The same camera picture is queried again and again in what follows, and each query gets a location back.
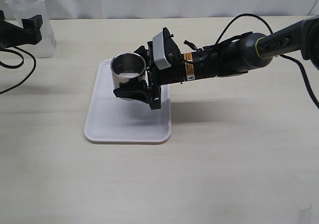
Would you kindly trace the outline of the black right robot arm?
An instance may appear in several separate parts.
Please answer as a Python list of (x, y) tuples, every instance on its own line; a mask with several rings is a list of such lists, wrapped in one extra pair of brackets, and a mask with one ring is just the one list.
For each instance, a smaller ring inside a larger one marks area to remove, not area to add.
[(181, 53), (167, 28), (153, 37), (147, 46), (121, 53), (111, 61), (116, 97), (161, 108), (164, 85), (215, 77), (232, 77), (264, 68), (276, 56), (289, 59), (289, 53), (300, 51), (304, 60), (319, 65), (319, 18), (313, 16), (277, 32), (265, 35), (246, 32), (209, 46), (191, 48)]

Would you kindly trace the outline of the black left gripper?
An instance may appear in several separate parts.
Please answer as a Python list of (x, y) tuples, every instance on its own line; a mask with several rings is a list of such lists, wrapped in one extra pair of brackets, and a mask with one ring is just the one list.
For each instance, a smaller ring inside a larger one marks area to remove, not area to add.
[(31, 18), (23, 18), (22, 27), (5, 20), (4, 12), (0, 11), (0, 48), (10, 48), (25, 44), (36, 45), (42, 40), (42, 15), (37, 14)]

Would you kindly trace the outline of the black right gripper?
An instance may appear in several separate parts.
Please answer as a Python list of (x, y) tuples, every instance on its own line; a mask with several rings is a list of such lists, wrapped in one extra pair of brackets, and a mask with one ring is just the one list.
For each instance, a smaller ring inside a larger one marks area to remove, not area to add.
[(154, 62), (153, 42), (148, 41), (147, 45), (148, 49), (143, 45), (136, 49), (134, 53), (143, 57), (147, 63), (148, 85), (146, 81), (120, 83), (120, 86), (115, 88), (113, 93), (118, 98), (140, 101), (149, 104), (151, 110), (159, 110), (161, 108), (161, 85), (163, 83), (161, 80), (164, 76), (162, 72), (171, 72), (173, 65), (160, 70)]

